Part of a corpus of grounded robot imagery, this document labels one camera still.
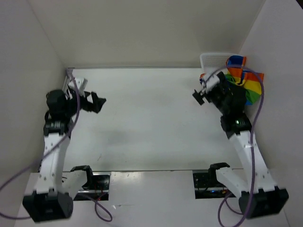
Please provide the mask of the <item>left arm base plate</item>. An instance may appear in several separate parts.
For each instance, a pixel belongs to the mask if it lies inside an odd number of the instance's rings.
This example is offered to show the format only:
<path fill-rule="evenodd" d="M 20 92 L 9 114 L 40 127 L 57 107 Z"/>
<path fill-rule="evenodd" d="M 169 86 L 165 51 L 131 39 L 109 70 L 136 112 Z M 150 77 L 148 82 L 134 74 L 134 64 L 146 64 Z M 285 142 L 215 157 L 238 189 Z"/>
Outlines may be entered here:
<path fill-rule="evenodd" d="M 107 201 L 109 198 L 110 172 L 93 172 L 92 183 L 82 187 L 74 198 L 74 201 L 89 201 L 86 195 L 94 200 Z"/>

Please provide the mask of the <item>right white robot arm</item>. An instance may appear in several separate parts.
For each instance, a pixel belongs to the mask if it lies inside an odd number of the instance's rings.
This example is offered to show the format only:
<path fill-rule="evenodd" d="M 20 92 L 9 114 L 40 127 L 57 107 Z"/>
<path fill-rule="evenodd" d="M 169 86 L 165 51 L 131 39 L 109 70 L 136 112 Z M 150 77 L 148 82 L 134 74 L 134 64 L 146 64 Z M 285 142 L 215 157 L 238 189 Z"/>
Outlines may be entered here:
<path fill-rule="evenodd" d="M 244 112 L 245 89 L 230 82 L 221 71 L 213 75 L 203 73 L 199 80 L 202 89 L 194 91 L 193 97 L 200 105 L 207 101 L 221 112 L 222 130 L 234 146 L 247 179 L 242 180 L 229 164 L 215 163 L 208 169 L 207 186 L 227 187 L 247 219 L 278 214 L 289 194 L 278 187 L 260 153 L 253 126 Z"/>

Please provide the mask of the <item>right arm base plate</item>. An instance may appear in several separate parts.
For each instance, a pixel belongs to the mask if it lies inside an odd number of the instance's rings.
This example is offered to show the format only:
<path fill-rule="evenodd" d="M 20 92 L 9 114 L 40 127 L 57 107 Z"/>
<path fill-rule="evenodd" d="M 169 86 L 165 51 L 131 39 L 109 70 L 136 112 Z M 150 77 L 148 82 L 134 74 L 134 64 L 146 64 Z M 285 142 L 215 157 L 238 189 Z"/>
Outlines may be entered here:
<path fill-rule="evenodd" d="M 227 187 L 219 182 L 209 182 L 208 170 L 195 170 L 192 175 L 196 199 L 224 198 L 229 191 Z"/>

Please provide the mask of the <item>rainbow striped shorts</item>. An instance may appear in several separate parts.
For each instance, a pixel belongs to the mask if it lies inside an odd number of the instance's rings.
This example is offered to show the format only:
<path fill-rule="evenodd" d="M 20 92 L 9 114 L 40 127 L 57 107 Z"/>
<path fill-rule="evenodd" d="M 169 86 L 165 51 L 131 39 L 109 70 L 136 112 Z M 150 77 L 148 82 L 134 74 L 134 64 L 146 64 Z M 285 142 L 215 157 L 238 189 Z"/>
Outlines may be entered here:
<path fill-rule="evenodd" d="M 233 55 L 228 58 L 225 66 L 209 73 L 212 76 L 223 72 L 228 81 L 246 90 L 245 105 L 253 105 L 259 100 L 264 100 L 264 74 L 247 68 L 246 60 L 247 57 L 245 56 Z"/>

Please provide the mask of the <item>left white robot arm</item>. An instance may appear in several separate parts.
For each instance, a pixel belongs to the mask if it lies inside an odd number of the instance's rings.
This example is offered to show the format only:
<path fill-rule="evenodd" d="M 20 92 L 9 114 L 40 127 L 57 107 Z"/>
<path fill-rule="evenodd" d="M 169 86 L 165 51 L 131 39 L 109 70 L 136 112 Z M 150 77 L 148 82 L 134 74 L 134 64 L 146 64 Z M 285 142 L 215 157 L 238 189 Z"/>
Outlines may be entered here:
<path fill-rule="evenodd" d="M 89 165 L 73 167 L 67 177 L 63 176 L 63 166 L 71 140 L 72 117 L 80 110 L 99 113 L 107 100 L 95 92 L 77 94 L 72 88 L 68 91 L 70 96 L 59 89 L 46 95 L 45 157 L 33 192 L 22 201 L 35 223 L 70 218 L 78 191 L 91 188 L 95 182 Z"/>

